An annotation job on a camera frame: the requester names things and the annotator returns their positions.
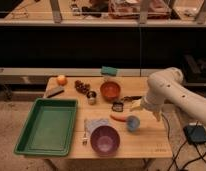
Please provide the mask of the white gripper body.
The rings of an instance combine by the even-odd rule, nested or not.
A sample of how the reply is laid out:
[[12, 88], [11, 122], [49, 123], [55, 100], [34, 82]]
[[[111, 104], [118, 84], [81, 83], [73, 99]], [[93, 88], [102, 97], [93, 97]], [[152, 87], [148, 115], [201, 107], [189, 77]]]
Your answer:
[[159, 105], [152, 104], [152, 103], [148, 102], [145, 97], [141, 98], [140, 106], [143, 109], [146, 109], [146, 110], [151, 111], [151, 112], [159, 112], [160, 111]]

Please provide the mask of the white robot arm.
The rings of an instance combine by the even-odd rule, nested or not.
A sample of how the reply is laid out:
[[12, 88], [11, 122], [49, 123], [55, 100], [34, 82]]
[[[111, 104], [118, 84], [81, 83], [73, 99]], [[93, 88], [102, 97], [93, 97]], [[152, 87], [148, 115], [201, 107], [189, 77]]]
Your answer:
[[160, 120], [161, 107], [168, 100], [206, 126], [206, 98], [184, 88], [182, 82], [183, 73], [175, 67], [150, 74], [147, 93], [133, 101], [130, 110], [148, 110]]

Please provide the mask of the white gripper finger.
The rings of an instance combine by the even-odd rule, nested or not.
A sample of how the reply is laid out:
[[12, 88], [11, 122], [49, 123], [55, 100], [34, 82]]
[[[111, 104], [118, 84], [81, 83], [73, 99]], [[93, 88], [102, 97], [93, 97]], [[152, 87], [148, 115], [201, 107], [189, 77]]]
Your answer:
[[140, 101], [133, 101], [130, 107], [131, 111], [142, 110], [143, 107], [141, 106]]
[[153, 115], [158, 122], [161, 120], [161, 112], [153, 112]]

